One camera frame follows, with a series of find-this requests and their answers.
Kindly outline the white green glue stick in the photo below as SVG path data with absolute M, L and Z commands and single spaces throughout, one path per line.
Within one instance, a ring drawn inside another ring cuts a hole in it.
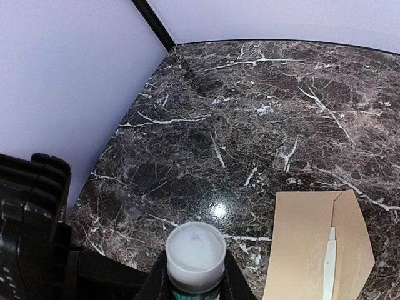
M 214 226 L 187 222 L 166 241 L 167 274 L 173 299 L 218 299 L 226 242 Z

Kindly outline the brown paper envelope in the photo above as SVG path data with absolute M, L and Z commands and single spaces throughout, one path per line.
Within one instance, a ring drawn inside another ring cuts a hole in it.
M 333 299 L 357 299 L 375 259 L 352 190 L 276 194 L 264 299 L 323 299 L 324 259 L 336 228 Z

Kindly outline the left black corner post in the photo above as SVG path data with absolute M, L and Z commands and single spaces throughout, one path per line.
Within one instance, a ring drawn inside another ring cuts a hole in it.
M 176 47 L 173 38 L 168 33 L 161 20 L 157 17 L 149 3 L 146 0 L 131 0 L 131 2 L 135 5 L 141 16 L 152 29 L 153 33 L 157 36 L 165 50 L 169 52 Z

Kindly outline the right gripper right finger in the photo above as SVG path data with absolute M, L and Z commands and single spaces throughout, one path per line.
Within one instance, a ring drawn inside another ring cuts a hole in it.
M 226 251 L 224 273 L 220 283 L 220 299 L 222 300 L 256 300 L 232 252 Z

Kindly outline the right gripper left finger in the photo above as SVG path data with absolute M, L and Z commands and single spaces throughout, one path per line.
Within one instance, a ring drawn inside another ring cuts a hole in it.
M 134 300 L 170 300 L 171 285 L 167 271 L 167 256 L 161 251 Z

